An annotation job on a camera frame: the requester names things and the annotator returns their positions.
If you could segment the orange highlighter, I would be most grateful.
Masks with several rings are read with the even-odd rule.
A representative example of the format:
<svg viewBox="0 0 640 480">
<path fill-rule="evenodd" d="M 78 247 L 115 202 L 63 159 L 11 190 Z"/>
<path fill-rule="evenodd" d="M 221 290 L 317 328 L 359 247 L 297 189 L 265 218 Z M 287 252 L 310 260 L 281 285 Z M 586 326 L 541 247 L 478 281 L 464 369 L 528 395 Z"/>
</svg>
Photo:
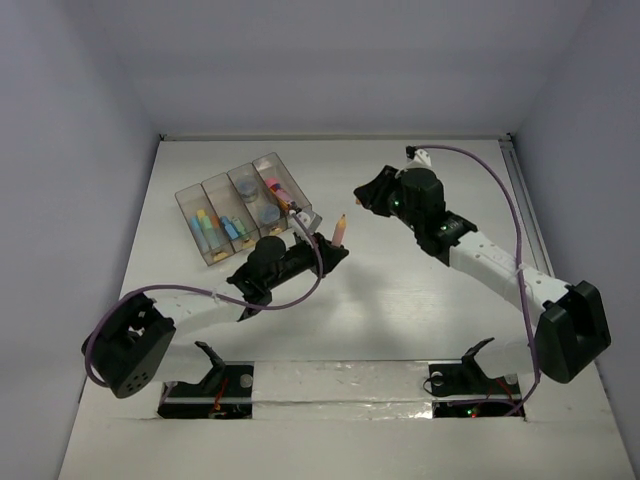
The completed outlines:
<svg viewBox="0 0 640 480">
<path fill-rule="evenodd" d="M 346 228 L 347 228 L 346 215 L 342 214 L 339 220 L 337 221 L 334 232 L 333 232 L 333 236 L 331 240 L 331 244 L 333 246 L 339 247 L 342 245 Z"/>
</svg>

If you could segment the clear paperclip jar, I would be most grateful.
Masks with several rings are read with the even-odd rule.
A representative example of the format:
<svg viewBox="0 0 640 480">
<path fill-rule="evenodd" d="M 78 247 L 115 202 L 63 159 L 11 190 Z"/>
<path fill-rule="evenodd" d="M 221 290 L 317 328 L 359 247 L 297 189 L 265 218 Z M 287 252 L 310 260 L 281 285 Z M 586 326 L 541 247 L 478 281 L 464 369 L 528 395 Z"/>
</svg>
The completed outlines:
<svg viewBox="0 0 640 480">
<path fill-rule="evenodd" d="M 253 202 L 258 195 L 258 184 L 253 177 L 243 177 L 236 182 L 236 188 L 241 198 L 246 202 Z"/>
<path fill-rule="evenodd" d="M 277 222 L 280 219 L 280 216 L 280 208 L 271 203 L 267 203 L 258 209 L 258 219 L 263 226 Z"/>
</svg>

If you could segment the pink capped pen tube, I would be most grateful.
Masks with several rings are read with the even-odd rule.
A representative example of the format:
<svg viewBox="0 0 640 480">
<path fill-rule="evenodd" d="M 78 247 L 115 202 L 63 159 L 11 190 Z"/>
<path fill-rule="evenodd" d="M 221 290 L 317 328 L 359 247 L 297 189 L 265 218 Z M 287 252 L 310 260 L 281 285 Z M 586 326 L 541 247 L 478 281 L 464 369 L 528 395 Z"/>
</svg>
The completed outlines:
<svg viewBox="0 0 640 480">
<path fill-rule="evenodd" d="M 280 207 L 288 212 L 290 210 L 296 210 L 297 204 L 293 197 L 281 186 L 281 183 L 278 179 L 274 177 L 267 178 L 265 180 L 265 184 L 269 188 L 269 190 L 276 197 Z"/>
</svg>

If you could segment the green capped highlighter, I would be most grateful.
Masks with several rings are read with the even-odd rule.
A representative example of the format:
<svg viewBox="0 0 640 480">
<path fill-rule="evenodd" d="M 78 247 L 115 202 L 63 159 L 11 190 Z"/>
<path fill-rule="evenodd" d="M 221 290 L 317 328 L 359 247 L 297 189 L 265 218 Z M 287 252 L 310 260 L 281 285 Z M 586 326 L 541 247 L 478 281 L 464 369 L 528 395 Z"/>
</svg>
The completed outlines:
<svg viewBox="0 0 640 480">
<path fill-rule="evenodd" d="M 248 230 L 240 218 L 232 217 L 231 222 L 240 236 L 245 236 L 248 234 Z"/>
</svg>

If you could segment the blue highlighter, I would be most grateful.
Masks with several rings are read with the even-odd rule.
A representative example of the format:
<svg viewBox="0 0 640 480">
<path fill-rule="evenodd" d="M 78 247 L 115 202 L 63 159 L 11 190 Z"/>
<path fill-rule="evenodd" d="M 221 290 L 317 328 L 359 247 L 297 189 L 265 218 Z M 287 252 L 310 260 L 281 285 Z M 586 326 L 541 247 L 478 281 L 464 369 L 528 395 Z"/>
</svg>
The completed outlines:
<svg viewBox="0 0 640 480">
<path fill-rule="evenodd" d="M 219 221 L 230 240 L 235 240 L 239 237 L 238 231 L 236 230 L 233 222 L 228 217 L 220 216 Z"/>
<path fill-rule="evenodd" d="M 203 231 L 201 229 L 199 219 L 197 216 L 192 216 L 189 220 L 189 225 L 194 236 L 194 239 L 198 245 L 200 250 L 207 251 L 208 243 L 204 237 Z"/>
</svg>

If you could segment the green highlighter with tip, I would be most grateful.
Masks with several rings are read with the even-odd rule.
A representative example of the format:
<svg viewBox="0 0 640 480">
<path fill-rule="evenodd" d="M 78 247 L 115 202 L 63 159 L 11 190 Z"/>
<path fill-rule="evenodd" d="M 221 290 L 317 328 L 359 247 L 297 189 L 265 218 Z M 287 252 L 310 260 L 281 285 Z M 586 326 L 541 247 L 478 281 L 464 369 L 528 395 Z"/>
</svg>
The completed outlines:
<svg viewBox="0 0 640 480">
<path fill-rule="evenodd" d="M 207 215 L 204 215 L 200 218 L 200 225 L 203 231 L 203 235 L 207 240 L 209 247 L 214 250 L 220 246 L 220 241 L 217 237 L 215 228 Z"/>
</svg>

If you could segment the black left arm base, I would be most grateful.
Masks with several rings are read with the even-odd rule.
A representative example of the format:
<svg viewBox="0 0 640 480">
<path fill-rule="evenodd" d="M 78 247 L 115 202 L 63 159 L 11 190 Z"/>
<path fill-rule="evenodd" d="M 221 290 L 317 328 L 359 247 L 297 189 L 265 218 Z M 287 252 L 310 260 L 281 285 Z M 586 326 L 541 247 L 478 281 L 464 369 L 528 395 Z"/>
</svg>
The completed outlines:
<svg viewBox="0 0 640 480">
<path fill-rule="evenodd" d="M 206 342 L 194 344 L 208 357 L 211 368 L 197 383 L 174 381 L 166 385 L 160 404 L 169 405 L 179 399 L 186 404 L 189 399 L 212 401 L 212 407 L 221 405 L 251 405 L 254 376 L 253 362 L 226 363 Z"/>
</svg>

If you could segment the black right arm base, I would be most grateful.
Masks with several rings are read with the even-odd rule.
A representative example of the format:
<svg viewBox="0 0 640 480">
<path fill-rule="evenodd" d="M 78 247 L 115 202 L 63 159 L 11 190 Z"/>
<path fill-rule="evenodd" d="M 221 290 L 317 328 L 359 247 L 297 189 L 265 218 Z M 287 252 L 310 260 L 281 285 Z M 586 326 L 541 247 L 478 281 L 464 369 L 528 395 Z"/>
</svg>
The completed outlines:
<svg viewBox="0 0 640 480">
<path fill-rule="evenodd" d="M 505 377 L 490 379 L 476 362 L 476 355 L 494 340 L 484 339 L 470 347 L 459 360 L 430 363 L 423 389 L 436 398 L 459 395 L 484 395 L 489 397 L 496 389 L 509 398 L 513 392 Z"/>
</svg>

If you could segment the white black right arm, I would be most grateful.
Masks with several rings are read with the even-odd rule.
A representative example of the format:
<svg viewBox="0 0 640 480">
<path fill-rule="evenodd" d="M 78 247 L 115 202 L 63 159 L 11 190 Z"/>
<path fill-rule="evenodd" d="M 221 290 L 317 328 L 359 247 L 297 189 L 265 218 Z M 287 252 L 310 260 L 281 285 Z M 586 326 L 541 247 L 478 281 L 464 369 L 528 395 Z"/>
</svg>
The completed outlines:
<svg viewBox="0 0 640 480">
<path fill-rule="evenodd" d="M 567 384 L 609 348 L 598 288 L 553 278 L 501 249 L 475 224 L 447 209 L 444 186 L 430 168 L 385 166 L 354 195 L 366 210 L 408 226 L 427 255 L 520 310 L 533 334 L 525 349 L 535 353 L 539 371 L 548 378 Z"/>
</svg>

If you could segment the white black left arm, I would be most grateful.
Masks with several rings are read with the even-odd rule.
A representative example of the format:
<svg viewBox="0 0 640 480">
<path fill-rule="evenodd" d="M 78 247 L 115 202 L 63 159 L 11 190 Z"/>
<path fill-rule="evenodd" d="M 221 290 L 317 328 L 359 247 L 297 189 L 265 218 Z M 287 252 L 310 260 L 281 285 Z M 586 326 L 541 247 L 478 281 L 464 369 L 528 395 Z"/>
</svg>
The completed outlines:
<svg viewBox="0 0 640 480">
<path fill-rule="evenodd" d="M 242 322 L 263 311 L 295 307 L 319 288 L 322 280 L 347 256 L 349 250 L 320 233 L 296 237 L 288 247 L 279 237 L 260 239 L 245 262 L 216 290 L 179 284 L 155 284 L 127 293 L 110 307 L 85 339 L 81 352 L 88 379 L 111 390 L 118 399 L 129 398 L 156 375 L 169 346 L 184 326 L 167 314 L 165 304 L 148 296 L 153 291 L 177 291 L 206 297 L 213 303 L 205 311 L 205 324 Z M 312 286 L 298 298 L 275 304 L 273 291 L 311 272 Z"/>
</svg>

